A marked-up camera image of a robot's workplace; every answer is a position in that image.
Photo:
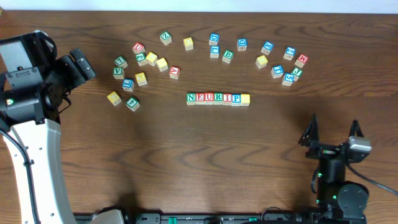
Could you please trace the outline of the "green R block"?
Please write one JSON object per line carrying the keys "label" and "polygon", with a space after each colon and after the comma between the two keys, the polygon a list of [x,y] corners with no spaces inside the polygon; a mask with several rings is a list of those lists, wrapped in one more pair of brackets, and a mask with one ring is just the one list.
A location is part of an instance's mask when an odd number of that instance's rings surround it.
{"label": "green R block", "polygon": [[223,93],[214,92],[214,105],[222,105],[223,104]]}

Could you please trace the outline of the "blue P block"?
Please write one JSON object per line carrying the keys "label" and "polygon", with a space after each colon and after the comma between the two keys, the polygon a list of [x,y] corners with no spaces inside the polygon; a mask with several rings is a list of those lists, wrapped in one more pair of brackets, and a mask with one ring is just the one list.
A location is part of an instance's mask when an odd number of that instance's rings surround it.
{"label": "blue P block", "polygon": [[241,106],[241,94],[232,94],[231,106]]}

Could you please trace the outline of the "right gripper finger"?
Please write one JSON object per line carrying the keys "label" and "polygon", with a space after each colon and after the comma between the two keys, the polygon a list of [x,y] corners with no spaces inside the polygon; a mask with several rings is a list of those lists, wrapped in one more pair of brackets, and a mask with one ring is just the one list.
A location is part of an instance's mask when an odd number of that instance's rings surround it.
{"label": "right gripper finger", "polygon": [[315,148],[319,143],[318,135],[318,122],[316,114],[312,115],[312,118],[300,137],[298,143],[303,147]]}
{"label": "right gripper finger", "polygon": [[362,132],[362,130],[360,128],[360,125],[359,125],[359,121],[356,120],[356,119],[353,120],[352,123],[351,123],[351,127],[350,127],[350,130],[349,130],[349,137],[351,137],[351,136],[361,137],[361,138],[364,137],[364,134],[363,134],[363,132]]}

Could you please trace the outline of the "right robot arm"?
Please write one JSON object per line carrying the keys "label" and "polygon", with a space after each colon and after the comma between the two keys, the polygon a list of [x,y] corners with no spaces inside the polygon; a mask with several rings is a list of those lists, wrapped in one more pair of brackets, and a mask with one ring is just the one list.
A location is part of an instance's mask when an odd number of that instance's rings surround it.
{"label": "right robot arm", "polygon": [[334,146],[320,142],[317,117],[313,115],[298,143],[308,148],[306,158],[318,161],[313,174],[317,180],[318,207],[309,208],[302,220],[307,223],[365,223],[364,209],[369,191],[362,184],[346,180],[346,168],[363,161],[372,149],[358,121],[352,122],[348,139]]}

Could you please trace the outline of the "red I block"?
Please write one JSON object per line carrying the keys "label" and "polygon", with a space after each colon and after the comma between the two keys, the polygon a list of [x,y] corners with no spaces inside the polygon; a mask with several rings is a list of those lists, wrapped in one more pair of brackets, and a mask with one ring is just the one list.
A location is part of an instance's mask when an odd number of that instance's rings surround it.
{"label": "red I block", "polygon": [[232,94],[231,93],[224,93],[223,94],[222,105],[224,105],[224,106],[231,106],[232,105]]}

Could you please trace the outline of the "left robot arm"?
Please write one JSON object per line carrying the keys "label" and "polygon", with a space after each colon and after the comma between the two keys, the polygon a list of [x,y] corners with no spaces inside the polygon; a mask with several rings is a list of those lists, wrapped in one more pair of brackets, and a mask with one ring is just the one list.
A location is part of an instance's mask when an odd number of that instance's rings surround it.
{"label": "left robot arm", "polygon": [[126,223],[121,208],[74,215],[60,159],[62,103],[96,73],[76,48],[59,57],[40,30],[3,39],[1,135],[12,157],[23,223]]}

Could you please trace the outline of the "red E block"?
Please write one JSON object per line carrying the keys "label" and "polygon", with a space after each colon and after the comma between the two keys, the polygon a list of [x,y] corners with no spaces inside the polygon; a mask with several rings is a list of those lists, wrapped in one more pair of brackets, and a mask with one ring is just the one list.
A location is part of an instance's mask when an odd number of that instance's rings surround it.
{"label": "red E block", "polygon": [[204,93],[195,93],[195,104],[196,105],[204,105],[205,104],[205,94]]}

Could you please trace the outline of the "blue S block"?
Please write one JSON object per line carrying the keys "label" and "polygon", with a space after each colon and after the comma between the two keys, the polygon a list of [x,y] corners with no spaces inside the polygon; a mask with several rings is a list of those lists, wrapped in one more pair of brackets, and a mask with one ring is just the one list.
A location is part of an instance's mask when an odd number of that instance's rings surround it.
{"label": "blue S block", "polygon": [[291,86],[294,83],[294,78],[295,76],[293,74],[285,73],[282,80],[282,85]]}

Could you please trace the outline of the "green N block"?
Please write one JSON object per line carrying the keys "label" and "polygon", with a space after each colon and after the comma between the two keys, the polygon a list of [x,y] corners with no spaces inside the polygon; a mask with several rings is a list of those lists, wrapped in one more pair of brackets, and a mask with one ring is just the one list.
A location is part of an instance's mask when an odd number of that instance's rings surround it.
{"label": "green N block", "polygon": [[186,102],[187,102],[187,105],[196,105],[196,94],[195,93],[187,93],[186,94]]}

